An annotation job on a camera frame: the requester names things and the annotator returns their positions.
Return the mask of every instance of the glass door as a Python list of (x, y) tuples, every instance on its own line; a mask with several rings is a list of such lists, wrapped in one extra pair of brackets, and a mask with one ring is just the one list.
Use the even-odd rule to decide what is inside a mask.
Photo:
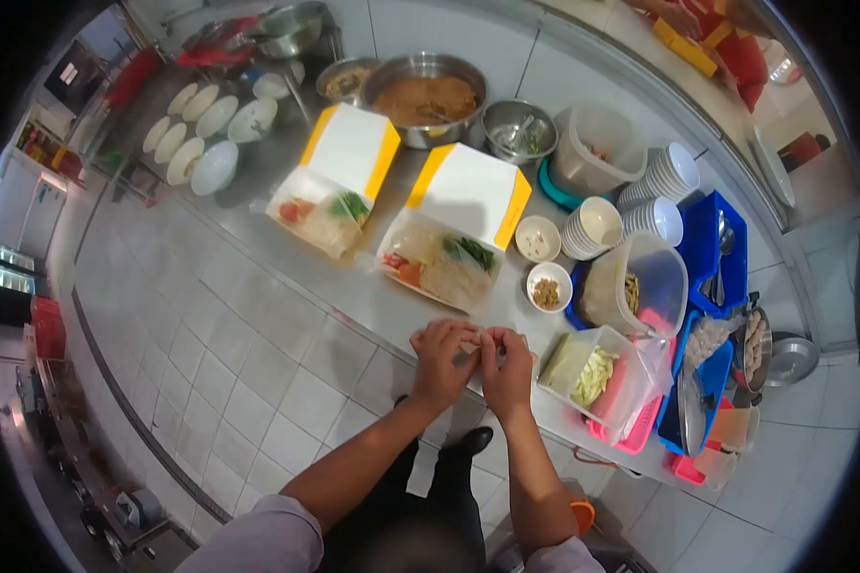
[(15, 272), (0, 265), (0, 287), (14, 291), (34, 294), (34, 277)]
[(26, 257), (9, 246), (0, 245), (0, 260), (21, 269), (34, 270), (34, 258)]

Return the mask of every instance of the forearm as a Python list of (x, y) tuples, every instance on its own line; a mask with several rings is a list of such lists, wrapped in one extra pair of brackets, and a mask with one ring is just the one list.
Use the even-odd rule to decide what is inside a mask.
[(438, 415), (409, 398), (296, 476), (280, 493), (298, 499), (324, 533), (363, 501), (401, 451)]
[(510, 458), (510, 512), (523, 555), (578, 533), (570, 499), (548, 457), (532, 413), (504, 424)]

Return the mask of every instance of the black pants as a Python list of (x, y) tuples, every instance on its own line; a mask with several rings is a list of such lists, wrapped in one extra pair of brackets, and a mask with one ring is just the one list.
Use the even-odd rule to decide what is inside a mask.
[(430, 521), (459, 540), (460, 550), (484, 567), (484, 534), (478, 502), (471, 494), (471, 456), (458, 445), (444, 447), (436, 461), (433, 483), (426, 499), (406, 490), (417, 456), (414, 440), (395, 459), (360, 504), (324, 537), (320, 572), (349, 571), (357, 554), (396, 529), (414, 521)]

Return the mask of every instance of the stack of white bowls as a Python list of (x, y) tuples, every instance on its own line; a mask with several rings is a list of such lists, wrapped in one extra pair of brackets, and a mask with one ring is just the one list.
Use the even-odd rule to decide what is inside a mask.
[(665, 197), (657, 197), (642, 203), (621, 215), (624, 225), (624, 238), (635, 231), (650, 231), (671, 246), (678, 246), (684, 236), (681, 212), (675, 202)]
[(560, 249), (570, 258), (590, 260), (621, 242), (624, 227), (618, 210), (601, 197), (590, 197), (570, 214), (560, 230)]
[(631, 183), (618, 197), (618, 209), (627, 212), (655, 197), (676, 203), (698, 188), (698, 166), (688, 150), (672, 143), (646, 167), (644, 176)]

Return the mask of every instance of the pot lid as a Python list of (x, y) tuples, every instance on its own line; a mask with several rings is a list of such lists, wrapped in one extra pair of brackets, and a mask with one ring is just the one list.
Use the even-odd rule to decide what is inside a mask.
[(688, 457), (695, 457), (700, 451), (707, 429), (705, 404), (695, 372), (685, 373), (682, 368), (676, 381), (678, 396), (678, 423), (681, 426), (681, 449)]

